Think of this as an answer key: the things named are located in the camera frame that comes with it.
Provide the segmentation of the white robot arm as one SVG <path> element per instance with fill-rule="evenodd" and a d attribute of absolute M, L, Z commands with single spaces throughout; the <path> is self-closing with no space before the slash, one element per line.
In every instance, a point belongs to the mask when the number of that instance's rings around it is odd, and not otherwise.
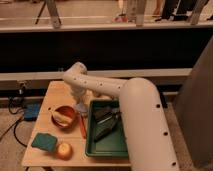
<path fill-rule="evenodd" d="M 88 89 L 119 99 L 132 171 L 180 171 L 160 95 L 151 81 L 90 76 L 81 62 L 62 79 L 77 96 Z"/>

